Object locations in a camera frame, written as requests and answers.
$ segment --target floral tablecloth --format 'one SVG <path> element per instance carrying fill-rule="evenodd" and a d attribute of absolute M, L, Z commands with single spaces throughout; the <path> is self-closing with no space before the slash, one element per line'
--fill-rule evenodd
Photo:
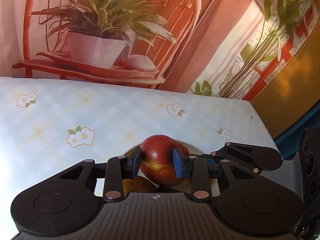
<path fill-rule="evenodd" d="M 165 134 L 205 153 L 226 141 L 276 149 L 247 101 L 66 80 L 0 78 L 0 232 L 17 229 L 22 190 L 78 163 L 96 163 Z"/>

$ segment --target yellow wall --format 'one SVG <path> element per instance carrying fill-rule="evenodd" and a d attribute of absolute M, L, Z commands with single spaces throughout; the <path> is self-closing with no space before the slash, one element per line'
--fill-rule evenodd
<path fill-rule="evenodd" d="M 320 21 L 298 52 L 253 100 L 273 138 L 320 99 Z"/>

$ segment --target white pot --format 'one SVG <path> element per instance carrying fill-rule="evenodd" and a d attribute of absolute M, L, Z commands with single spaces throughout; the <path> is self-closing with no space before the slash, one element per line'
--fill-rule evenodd
<path fill-rule="evenodd" d="M 125 41 L 68 33 L 72 61 L 111 68 L 125 47 Z"/>

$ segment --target crosshair logo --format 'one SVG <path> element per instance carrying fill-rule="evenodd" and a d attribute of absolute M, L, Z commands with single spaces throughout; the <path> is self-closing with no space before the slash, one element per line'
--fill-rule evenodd
<path fill-rule="evenodd" d="M 158 199 L 161 198 L 161 196 L 159 196 L 159 195 L 153 195 L 152 198 L 155 199 L 155 200 L 158 200 Z"/>

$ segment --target metal pin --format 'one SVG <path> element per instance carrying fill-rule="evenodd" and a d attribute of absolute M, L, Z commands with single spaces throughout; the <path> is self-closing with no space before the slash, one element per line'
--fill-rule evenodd
<path fill-rule="evenodd" d="M 209 193 L 204 190 L 199 190 L 193 193 L 196 198 L 207 198 L 209 197 Z"/>
<path fill-rule="evenodd" d="M 120 197 L 121 197 L 121 193 L 119 191 L 112 190 L 106 193 L 106 198 L 109 198 L 109 199 L 116 199 Z"/>

